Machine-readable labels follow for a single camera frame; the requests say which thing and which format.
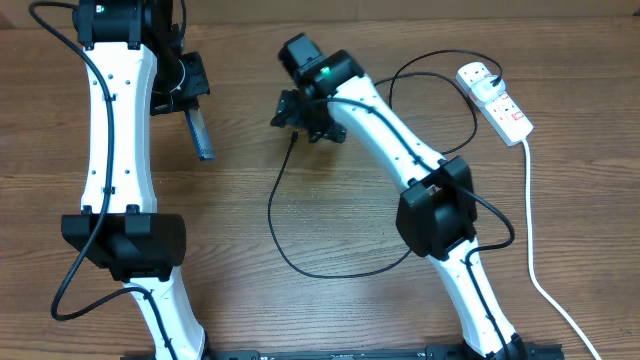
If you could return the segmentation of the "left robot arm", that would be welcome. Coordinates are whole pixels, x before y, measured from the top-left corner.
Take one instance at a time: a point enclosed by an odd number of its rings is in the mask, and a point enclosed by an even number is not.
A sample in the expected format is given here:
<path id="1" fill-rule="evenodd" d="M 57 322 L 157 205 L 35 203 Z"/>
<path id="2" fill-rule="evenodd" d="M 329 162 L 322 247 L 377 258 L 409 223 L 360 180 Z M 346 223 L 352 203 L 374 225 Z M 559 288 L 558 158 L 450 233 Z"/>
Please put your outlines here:
<path id="1" fill-rule="evenodd" d="M 82 1 L 73 23 L 88 58 L 89 166 L 81 211 L 61 220 L 64 239 L 110 272 L 138 304 L 158 359 L 207 359 L 209 339 L 182 279 L 186 226 L 160 213 L 150 121 L 186 116 L 198 156 L 213 150 L 198 99 L 209 92 L 202 58 L 183 49 L 169 1 Z"/>

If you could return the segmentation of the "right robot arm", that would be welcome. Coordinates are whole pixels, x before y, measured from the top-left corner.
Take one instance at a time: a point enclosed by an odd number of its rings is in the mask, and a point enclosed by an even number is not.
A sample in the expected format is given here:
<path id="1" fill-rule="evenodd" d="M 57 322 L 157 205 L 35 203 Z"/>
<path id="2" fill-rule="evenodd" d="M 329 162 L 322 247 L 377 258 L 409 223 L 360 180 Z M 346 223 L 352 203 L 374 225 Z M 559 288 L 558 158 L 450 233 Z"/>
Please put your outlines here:
<path id="1" fill-rule="evenodd" d="M 300 33 L 284 43 L 278 58 L 296 87 L 282 92 L 272 126 L 304 129 L 312 143 L 356 136 L 397 188 L 396 228 L 440 276 L 461 323 L 465 357 L 527 358 L 483 269 L 485 249 L 474 227 L 479 206 L 510 222 L 475 193 L 468 164 L 421 141 L 348 52 L 327 56 Z"/>

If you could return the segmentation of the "blue Galaxy smartphone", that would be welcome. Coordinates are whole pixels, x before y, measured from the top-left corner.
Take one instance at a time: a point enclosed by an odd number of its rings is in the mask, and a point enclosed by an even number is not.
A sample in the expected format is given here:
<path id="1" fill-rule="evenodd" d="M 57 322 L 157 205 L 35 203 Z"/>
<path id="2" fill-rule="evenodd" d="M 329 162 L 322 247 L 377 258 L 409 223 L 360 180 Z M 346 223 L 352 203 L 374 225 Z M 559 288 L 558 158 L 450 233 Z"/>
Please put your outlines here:
<path id="1" fill-rule="evenodd" d="M 201 161 L 214 160 L 213 146 L 200 109 L 191 108 L 185 115 L 198 158 Z"/>

